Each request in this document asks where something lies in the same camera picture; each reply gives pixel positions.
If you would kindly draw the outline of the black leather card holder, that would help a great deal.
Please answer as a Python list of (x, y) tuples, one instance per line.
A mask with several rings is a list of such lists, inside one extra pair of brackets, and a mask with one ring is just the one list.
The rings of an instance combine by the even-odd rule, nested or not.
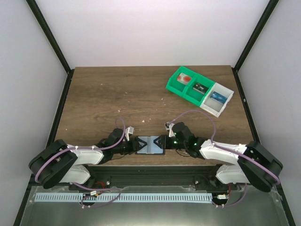
[(158, 136), (150, 136), (150, 137), (139, 137), (140, 139), (147, 142), (147, 146), (140, 151), (137, 151), (135, 154), (148, 154), (148, 155), (165, 155), (165, 150), (158, 148), (154, 143), (154, 139)]

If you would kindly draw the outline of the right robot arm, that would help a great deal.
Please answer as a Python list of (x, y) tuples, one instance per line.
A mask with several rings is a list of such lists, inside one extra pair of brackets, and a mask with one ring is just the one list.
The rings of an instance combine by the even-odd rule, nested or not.
[(182, 149), (192, 158), (222, 161), (215, 174), (222, 184), (251, 184), (268, 193), (280, 183), (283, 164), (257, 141), (238, 145), (215, 142), (195, 136), (183, 122), (167, 123), (166, 129), (169, 134), (156, 138), (156, 146)]

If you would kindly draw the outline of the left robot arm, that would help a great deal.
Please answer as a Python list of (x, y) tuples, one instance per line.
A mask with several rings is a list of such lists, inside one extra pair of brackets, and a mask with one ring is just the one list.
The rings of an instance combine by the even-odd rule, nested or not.
[(93, 146), (74, 146), (56, 140), (29, 162), (35, 181), (49, 189), (59, 183), (85, 184), (92, 173), (87, 165), (100, 165), (115, 154), (128, 155), (140, 151), (147, 142), (132, 136), (133, 127), (113, 132)]

